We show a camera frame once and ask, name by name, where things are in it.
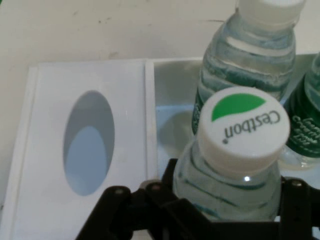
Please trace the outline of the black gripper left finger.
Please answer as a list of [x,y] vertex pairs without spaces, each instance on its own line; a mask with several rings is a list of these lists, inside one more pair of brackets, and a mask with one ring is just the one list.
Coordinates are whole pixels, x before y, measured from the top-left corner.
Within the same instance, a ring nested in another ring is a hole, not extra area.
[[130,240],[141,230],[154,240],[214,239],[213,223],[172,191],[177,161],[169,160],[161,181],[135,192],[125,186],[105,189],[86,221],[86,239]]

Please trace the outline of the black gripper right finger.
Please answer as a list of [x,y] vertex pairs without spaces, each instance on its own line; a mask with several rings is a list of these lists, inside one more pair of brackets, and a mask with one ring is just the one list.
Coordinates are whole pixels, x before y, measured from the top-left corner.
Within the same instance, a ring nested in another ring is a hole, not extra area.
[[313,227],[320,227],[320,190],[300,178],[282,176],[278,216],[280,240],[318,240]]

